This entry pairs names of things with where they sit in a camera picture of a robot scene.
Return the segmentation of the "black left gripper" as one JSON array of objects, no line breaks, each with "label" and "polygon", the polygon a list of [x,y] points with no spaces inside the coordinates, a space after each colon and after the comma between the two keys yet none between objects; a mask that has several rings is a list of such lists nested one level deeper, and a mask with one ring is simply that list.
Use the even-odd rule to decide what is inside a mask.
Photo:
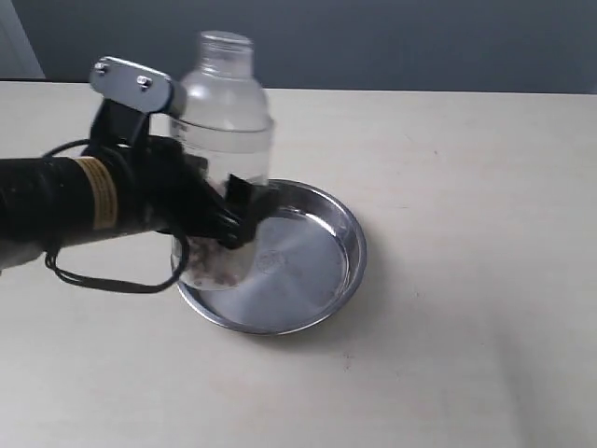
[{"label": "black left gripper", "polygon": [[279,206],[279,190],[229,175],[221,194],[192,171],[182,146],[149,133],[150,116],[104,99],[90,128],[86,155],[101,168],[100,230],[172,232],[247,243],[247,219],[265,219]]}]

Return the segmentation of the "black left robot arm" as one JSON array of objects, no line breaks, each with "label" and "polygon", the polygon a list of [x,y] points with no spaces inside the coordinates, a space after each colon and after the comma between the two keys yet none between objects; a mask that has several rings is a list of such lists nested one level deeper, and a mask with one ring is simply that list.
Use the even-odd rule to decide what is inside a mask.
[{"label": "black left robot arm", "polygon": [[157,231],[227,249],[252,242],[276,189],[230,175],[225,194],[151,115],[104,100],[75,157],[1,161],[1,267],[64,247]]}]

